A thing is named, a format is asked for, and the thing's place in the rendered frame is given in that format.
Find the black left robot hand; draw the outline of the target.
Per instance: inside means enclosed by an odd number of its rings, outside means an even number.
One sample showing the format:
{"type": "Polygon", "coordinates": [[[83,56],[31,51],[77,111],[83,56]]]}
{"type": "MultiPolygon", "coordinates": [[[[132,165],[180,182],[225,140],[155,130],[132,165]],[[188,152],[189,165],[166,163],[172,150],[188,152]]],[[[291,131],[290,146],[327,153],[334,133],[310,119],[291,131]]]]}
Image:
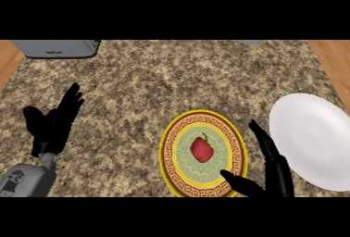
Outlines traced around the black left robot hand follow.
{"type": "Polygon", "coordinates": [[[36,106],[24,108],[28,132],[33,135],[31,155],[58,155],[65,149],[71,126],[83,105],[80,84],[73,83],[61,104],[45,114],[36,106]]]}

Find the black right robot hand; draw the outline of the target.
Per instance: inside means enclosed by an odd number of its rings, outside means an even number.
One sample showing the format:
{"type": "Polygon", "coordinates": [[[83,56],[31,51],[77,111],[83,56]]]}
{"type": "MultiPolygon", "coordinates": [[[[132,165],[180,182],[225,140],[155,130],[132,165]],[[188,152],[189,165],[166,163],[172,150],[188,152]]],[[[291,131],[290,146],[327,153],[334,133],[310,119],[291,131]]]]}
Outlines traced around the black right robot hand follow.
{"type": "Polygon", "coordinates": [[[275,142],[256,120],[250,122],[248,127],[256,135],[266,158],[266,187],[262,187],[256,181],[242,178],[225,169],[220,170],[220,175],[231,188],[247,197],[294,197],[294,184],[287,159],[281,155],[275,142]]]}

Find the white plate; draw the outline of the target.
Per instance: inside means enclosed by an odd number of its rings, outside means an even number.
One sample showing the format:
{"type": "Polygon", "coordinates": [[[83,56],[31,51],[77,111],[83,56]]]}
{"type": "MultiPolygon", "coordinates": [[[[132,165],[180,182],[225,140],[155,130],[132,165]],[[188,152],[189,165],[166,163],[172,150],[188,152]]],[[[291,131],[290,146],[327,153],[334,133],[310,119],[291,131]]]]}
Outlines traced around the white plate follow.
{"type": "Polygon", "coordinates": [[[300,177],[330,191],[350,191],[350,116],[313,94],[288,94],[269,112],[269,133],[300,177]]]}

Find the yellow patterned plate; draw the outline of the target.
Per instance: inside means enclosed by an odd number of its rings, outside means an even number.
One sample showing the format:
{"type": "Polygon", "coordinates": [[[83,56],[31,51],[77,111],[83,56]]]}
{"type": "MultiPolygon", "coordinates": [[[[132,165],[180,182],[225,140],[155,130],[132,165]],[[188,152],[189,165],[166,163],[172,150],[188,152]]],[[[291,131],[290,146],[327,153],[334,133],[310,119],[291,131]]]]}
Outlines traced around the yellow patterned plate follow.
{"type": "Polygon", "coordinates": [[[220,170],[247,177],[248,151],[238,129],[219,113],[197,109],[175,118],[161,136],[158,164],[176,196],[237,195],[220,170]]]}

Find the red bell pepper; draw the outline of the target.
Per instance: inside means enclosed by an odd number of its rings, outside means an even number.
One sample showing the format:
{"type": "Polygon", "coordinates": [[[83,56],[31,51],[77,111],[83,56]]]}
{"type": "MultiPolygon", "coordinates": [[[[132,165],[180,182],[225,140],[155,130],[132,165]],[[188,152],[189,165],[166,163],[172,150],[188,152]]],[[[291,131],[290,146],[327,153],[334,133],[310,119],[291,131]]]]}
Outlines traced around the red bell pepper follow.
{"type": "Polygon", "coordinates": [[[213,148],[208,142],[208,135],[204,134],[203,137],[197,137],[191,146],[191,152],[194,158],[200,163],[210,161],[213,156],[213,148]]]}

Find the grey toaster appliance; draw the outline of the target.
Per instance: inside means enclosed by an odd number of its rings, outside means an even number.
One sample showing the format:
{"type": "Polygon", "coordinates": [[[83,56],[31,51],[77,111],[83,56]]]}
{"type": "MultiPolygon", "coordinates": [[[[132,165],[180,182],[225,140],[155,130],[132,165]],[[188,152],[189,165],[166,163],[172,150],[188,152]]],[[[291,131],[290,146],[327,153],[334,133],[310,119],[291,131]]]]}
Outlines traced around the grey toaster appliance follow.
{"type": "Polygon", "coordinates": [[[11,40],[28,58],[90,58],[101,40],[11,40]]]}

